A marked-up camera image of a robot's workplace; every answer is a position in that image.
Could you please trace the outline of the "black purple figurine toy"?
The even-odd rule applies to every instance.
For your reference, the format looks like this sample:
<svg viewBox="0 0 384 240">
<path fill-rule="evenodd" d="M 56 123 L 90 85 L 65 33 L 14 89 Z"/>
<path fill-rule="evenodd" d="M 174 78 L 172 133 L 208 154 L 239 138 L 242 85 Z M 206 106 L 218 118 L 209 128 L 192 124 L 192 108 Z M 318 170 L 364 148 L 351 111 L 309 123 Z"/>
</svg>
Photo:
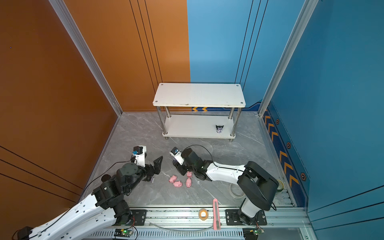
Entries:
<svg viewBox="0 0 384 240">
<path fill-rule="evenodd" d="M 216 125 L 216 132 L 218 134 L 222 133 L 224 129 L 224 125 Z"/>
</svg>

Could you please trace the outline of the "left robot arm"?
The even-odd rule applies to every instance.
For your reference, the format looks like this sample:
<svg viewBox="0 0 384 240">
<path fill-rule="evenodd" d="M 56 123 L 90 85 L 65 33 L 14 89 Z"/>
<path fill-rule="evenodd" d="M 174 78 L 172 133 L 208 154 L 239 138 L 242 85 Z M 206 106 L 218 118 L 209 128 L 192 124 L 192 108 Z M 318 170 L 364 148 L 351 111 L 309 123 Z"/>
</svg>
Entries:
<svg viewBox="0 0 384 240">
<path fill-rule="evenodd" d="M 39 227 L 24 227 L 14 233 L 14 240 L 81 240 L 114 224 L 125 225 L 132 212 L 124 197 L 144 180 L 161 171 L 163 157 L 152 165 L 126 163 L 112 177 L 104 175 L 102 184 L 71 209 Z"/>
</svg>

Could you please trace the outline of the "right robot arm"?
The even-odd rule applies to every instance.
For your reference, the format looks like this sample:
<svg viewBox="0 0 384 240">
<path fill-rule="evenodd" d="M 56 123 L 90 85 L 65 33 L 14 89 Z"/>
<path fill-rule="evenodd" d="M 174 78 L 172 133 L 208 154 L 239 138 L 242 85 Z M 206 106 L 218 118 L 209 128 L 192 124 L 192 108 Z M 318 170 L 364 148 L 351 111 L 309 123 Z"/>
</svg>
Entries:
<svg viewBox="0 0 384 240">
<path fill-rule="evenodd" d="M 170 151 L 173 165 L 181 175 L 191 173 L 202 181 L 221 181 L 237 185 L 245 194 L 238 216 L 244 225 L 256 225 L 262 211 L 275 208 L 273 203 L 279 182 L 257 163 L 246 165 L 223 165 L 213 160 L 202 160 L 192 148 L 180 151 L 174 147 Z"/>
</svg>

